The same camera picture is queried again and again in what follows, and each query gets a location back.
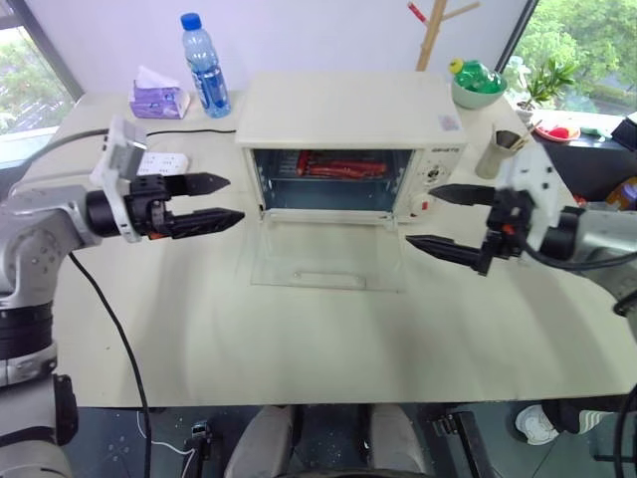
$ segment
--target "window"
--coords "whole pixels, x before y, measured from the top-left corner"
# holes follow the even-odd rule
[[[536,2],[504,70],[512,103],[529,97],[526,81],[548,58],[577,70],[575,85],[543,109],[616,116],[637,111],[637,1]]]
[[[75,102],[22,24],[0,0],[0,167],[44,146]]]

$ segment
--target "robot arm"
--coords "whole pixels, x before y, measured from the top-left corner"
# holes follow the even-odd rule
[[[618,303],[637,340],[637,215],[633,212],[559,209],[558,177],[541,146],[525,148],[503,164],[496,187],[440,186],[430,193],[462,205],[491,207],[480,248],[431,235],[407,236],[416,248],[487,275],[494,257],[526,255],[585,277]]]
[[[71,380],[55,375],[52,304],[58,271],[76,249],[104,237],[128,242],[221,232],[242,212],[213,208],[174,215],[177,195],[212,193],[230,182],[207,173],[136,176],[143,130],[114,119],[93,180],[36,189],[0,205],[0,476],[71,477],[59,445],[77,430]]]

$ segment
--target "wall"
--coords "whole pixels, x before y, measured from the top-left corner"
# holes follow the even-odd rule
[[[471,0],[450,0],[447,10]],[[494,66],[525,0],[482,0],[444,23],[429,70]],[[414,70],[422,24],[403,0],[28,0],[86,91],[123,91],[144,64],[191,87],[179,16],[198,12],[230,89],[262,70]],[[433,0],[417,0],[428,15]]]

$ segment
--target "tissue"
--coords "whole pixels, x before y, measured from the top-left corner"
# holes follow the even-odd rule
[[[186,114],[190,96],[179,87],[178,81],[140,66],[128,101],[138,118],[179,120]]]

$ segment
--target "cup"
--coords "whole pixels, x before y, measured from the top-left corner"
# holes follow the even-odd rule
[[[487,149],[485,149],[480,161],[478,161],[478,165],[476,165],[476,174],[483,179],[495,178],[498,175],[502,161],[520,150],[518,147],[512,148],[520,138],[519,134],[508,129],[494,129]]]

